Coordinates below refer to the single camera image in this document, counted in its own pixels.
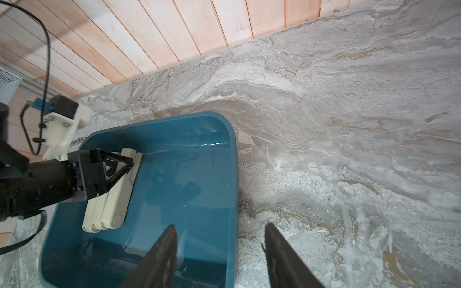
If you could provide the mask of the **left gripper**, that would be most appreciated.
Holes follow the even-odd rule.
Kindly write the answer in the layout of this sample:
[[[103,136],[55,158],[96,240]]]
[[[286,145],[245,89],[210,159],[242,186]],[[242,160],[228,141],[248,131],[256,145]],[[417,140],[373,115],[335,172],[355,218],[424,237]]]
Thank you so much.
[[[134,166],[134,160],[101,149],[72,152],[63,162],[28,165],[17,177],[1,178],[1,221],[28,218],[60,202],[84,202],[113,187]]]

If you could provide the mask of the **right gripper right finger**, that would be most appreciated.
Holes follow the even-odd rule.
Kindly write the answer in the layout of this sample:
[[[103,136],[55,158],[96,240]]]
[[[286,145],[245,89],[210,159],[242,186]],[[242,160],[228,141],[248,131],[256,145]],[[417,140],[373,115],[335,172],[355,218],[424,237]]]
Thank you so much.
[[[264,237],[264,253],[272,288],[323,287],[274,224],[266,224]]]

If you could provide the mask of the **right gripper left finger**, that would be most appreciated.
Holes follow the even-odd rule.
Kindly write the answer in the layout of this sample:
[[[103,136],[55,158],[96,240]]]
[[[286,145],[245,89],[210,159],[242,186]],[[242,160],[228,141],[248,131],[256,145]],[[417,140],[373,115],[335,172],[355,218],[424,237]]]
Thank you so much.
[[[119,288],[171,288],[176,270],[177,232],[170,224]]]

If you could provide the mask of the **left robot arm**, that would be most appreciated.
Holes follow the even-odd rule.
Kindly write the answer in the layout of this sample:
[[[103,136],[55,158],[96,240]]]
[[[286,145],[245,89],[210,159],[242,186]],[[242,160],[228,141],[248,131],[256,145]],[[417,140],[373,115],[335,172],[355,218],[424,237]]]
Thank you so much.
[[[31,163],[8,142],[9,108],[1,104],[1,221],[26,219],[60,202],[84,202],[115,186],[134,166],[131,158],[101,149],[72,152],[63,162]]]

